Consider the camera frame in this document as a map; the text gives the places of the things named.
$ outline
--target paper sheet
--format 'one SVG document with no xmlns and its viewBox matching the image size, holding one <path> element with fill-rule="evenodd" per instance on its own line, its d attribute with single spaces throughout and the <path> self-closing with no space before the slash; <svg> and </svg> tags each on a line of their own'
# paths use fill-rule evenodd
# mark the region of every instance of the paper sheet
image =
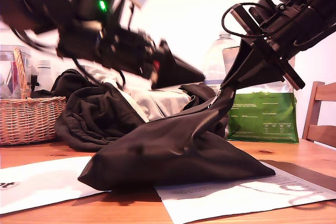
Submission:
<svg viewBox="0 0 336 224">
<path fill-rule="evenodd" d="M 63 158 L 0 169 L 0 214 L 101 193 L 77 180 L 90 159 Z"/>
<path fill-rule="evenodd" d="M 276 175 L 232 183 L 157 187 L 156 191 L 175 224 L 336 199 L 334 191 L 264 164 Z"/>
</svg>

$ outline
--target black fabric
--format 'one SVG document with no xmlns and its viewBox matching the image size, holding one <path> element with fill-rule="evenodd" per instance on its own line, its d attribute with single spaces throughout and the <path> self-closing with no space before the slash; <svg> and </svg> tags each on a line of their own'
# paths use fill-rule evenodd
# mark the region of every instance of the black fabric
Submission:
<svg viewBox="0 0 336 224">
<path fill-rule="evenodd" d="M 166 186 L 274 175 L 247 153 L 207 130 L 232 107 L 226 88 L 178 115 L 146 123 L 96 153 L 79 181 L 97 189 Z"/>
<path fill-rule="evenodd" d="M 30 94 L 30 97 L 66 97 L 66 100 L 68 101 L 75 91 L 86 87 L 96 87 L 96 85 L 92 84 L 88 79 L 83 77 L 77 70 L 68 69 L 57 77 L 50 91 L 34 91 Z"/>
<path fill-rule="evenodd" d="M 204 83 L 182 85 L 180 89 L 186 91 L 186 93 L 192 98 L 183 110 L 188 110 L 192 107 L 203 104 L 216 95 L 215 91 Z M 229 116 L 227 114 L 216 125 L 209 128 L 208 131 L 215 133 L 218 136 L 225 137 L 225 127 L 228 119 Z"/>
<path fill-rule="evenodd" d="M 204 83 L 182 85 L 180 89 L 192 97 L 191 101 L 183 108 L 183 110 L 198 106 L 207 100 L 215 97 L 215 91 Z"/>
<path fill-rule="evenodd" d="M 109 91 L 102 87 L 86 87 L 74 92 L 56 120 L 57 137 L 76 151 L 97 152 L 144 124 L 121 93 L 113 85 L 106 84 Z"/>
</svg>

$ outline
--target bottle cap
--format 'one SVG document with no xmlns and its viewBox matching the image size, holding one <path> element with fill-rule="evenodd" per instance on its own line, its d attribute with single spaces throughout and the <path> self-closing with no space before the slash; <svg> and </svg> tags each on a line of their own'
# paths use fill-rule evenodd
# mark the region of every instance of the bottle cap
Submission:
<svg viewBox="0 0 336 224">
<path fill-rule="evenodd" d="M 50 68 L 50 60 L 39 60 L 37 68 Z"/>
<path fill-rule="evenodd" d="M 219 37 L 220 38 L 231 38 L 231 34 L 229 34 L 228 32 L 222 30 L 219 32 Z"/>
</svg>

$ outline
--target wooden chair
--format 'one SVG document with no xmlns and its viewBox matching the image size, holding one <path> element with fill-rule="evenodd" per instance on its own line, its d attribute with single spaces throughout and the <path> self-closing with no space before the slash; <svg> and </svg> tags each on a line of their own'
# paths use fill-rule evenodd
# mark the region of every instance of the wooden chair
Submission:
<svg viewBox="0 0 336 224">
<path fill-rule="evenodd" d="M 336 147 L 336 126 L 317 126 L 322 101 L 336 102 L 336 82 L 328 85 L 319 81 L 313 83 L 302 138 Z"/>
</svg>

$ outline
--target water bottle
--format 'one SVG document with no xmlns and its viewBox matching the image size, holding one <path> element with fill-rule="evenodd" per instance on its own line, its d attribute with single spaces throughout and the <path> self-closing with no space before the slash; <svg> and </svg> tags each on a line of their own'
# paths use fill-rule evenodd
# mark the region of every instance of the water bottle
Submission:
<svg viewBox="0 0 336 224">
<path fill-rule="evenodd" d="M 211 87 L 216 94 L 218 94 L 238 51 L 239 43 L 232 39 L 231 34 L 223 31 L 206 53 L 203 60 L 204 83 Z"/>
<path fill-rule="evenodd" d="M 50 60 L 40 60 L 37 67 L 37 82 L 39 86 L 35 90 L 51 91 L 54 81 L 51 78 Z"/>
</svg>

